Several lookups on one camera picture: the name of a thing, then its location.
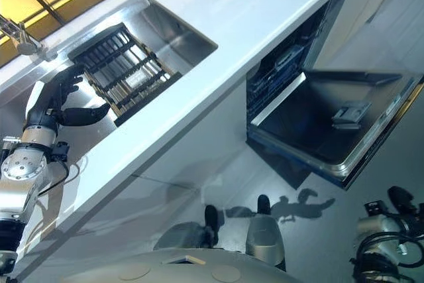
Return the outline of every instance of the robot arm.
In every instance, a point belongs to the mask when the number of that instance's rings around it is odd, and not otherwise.
[[[84,126],[106,116],[109,105],[97,109],[61,110],[78,90],[83,65],[58,73],[50,82],[37,82],[26,107],[21,138],[6,137],[0,155],[0,275],[12,272],[25,225],[39,191],[51,182],[48,164],[65,162],[69,146],[55,144],[59,125]]]

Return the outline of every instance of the kitchen counter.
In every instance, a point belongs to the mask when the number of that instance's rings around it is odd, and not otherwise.
[[[98,4],[49,36],[47,46],[67,39],[125,1]],[[49,243],[43,238],[83,224],[86,213],[131,182],[129,176],[135,170],[147,168],[172,138],[328,0],[157,1],[210,38],[218,49],[83,156],[78,162],[78,176],[77,168],[72,166],[71,181],[63,190],[54,190],[40,200],[46,209],[36,208],[25,229],[26,243],[20,246],[16,273],[38,262],[37,253],[26,255],[34,247],[34,251],[40,246],[46,250],[46,245],[54,249],[63,244],[60,237]],[[19,70],[28,64],[30,58],[20,56],[0,69],[0,93],[22,89],[17,85],[22,77]],[[30,235],[34,228],[38,228],[35,236]]]

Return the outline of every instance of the dishwasher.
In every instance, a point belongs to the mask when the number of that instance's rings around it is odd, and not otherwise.
[[[405,70],[314,70],[330,0],[247,75],[247,139],[347,189],[422,88]]]

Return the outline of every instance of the white cabinet door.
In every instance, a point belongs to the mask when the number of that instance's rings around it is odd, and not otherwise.
[[[345,0],[314,68],[325,68],[337,50],[378,10],[383,0]]]
[[[246,82],[236,87],[147,170],[161,182],[200,188],[234,159],[246,140]]]

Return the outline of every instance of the dishwasher rack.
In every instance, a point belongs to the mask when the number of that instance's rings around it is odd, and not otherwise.
[[[181,78],[121,23],[100,32],[69,53],[85,65],[85,76],[118,117],[117,126]]]

